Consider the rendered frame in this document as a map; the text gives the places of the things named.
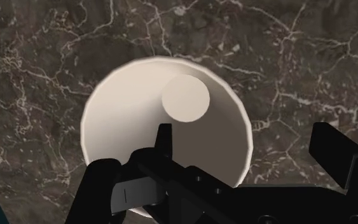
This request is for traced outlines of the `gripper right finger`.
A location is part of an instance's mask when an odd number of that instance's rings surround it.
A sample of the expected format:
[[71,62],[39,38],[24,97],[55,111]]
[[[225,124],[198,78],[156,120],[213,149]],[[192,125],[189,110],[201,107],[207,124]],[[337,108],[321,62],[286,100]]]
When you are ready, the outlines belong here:
[[329,123],[316,122],[309,154],[347,191],[350,206],[358,210],[358,144]]

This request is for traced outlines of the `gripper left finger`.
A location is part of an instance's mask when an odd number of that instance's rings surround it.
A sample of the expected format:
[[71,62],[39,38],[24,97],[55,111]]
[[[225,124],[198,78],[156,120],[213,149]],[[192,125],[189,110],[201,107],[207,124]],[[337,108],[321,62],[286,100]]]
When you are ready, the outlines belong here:
[[135,207],[158,224],[238,224],[232,198],[233,188],[172,160],[172,126],[163,123],[155,145],[125,165],[103,158],[87,166],[64,224],[123,224]]

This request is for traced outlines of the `white cup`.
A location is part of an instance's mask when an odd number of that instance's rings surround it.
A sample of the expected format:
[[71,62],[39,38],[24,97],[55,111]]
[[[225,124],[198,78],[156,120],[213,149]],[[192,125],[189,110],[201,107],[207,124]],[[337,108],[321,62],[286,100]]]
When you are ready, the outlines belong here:
[[251,162],[251,122],[233,89],[211,70],[173,57],[133,60],[106,76],[86,102],[81,148],[86,163],[122,164],[152,147],[158,126],[172,126],[175,162],[197,166],[229,186]]

